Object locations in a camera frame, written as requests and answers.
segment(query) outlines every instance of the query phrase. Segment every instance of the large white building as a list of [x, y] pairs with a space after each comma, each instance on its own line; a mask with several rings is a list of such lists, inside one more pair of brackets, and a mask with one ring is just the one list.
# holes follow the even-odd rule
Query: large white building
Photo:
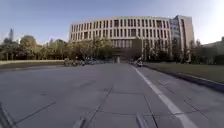
[[147, 39], [149, 46], [161, 40], [162, 46], [180, 40], [182, 50], [194, 41], [192, 18], [176, 16], [163, 18], [153, 16], [120, 16], [73, 23], [69, 41], [92, 40], [94, 37], [108, 38], [114, 47], [129, 48], [136, 37]]

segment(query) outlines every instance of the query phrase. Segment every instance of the road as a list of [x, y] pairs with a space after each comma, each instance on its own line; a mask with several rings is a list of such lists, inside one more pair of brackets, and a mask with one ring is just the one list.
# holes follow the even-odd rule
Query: road
[[223, 128], [223, 94], [147, 68], [100, 64], [0, 73], [0, 101], [19, 128]]

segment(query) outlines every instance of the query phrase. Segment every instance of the white line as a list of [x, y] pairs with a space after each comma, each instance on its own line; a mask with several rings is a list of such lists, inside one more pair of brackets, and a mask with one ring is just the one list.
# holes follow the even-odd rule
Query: white line
[[158, 97], [167, 105], [172, 114], [180, 119], [184, 128], [198, 128], [194, 122], [192, 122], [186, 114], [183, 113], [162, 91], [160, 91], [155, 85], [153, 85], [150, 80], [148, 80], [138, 69], [134, 68], [136, 72], [142, 77], [142, 79], [147, 83], [147, 85], [158, 95]]

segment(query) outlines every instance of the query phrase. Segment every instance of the sky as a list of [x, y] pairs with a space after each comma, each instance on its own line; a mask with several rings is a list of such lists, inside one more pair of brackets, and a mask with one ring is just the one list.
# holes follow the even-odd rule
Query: sky
[[114, 16], [191, 16], [202, 44], [224, 36], [224, 0], [0, 0], [0, 40], [33, 35], [39, 44], [68, 40], [73, 22]]

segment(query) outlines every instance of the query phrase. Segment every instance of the grass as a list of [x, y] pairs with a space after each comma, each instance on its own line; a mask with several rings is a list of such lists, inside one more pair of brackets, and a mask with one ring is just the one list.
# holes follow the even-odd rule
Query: grass
[[224, 83], [224, 66], [176, 63], [148, 63], [148, 65], [170, 72], [183, 73]]
[[0, 69], [27, 68], [38, 66], [62, 65], [63, 60], [16, 60], [0, 61]]

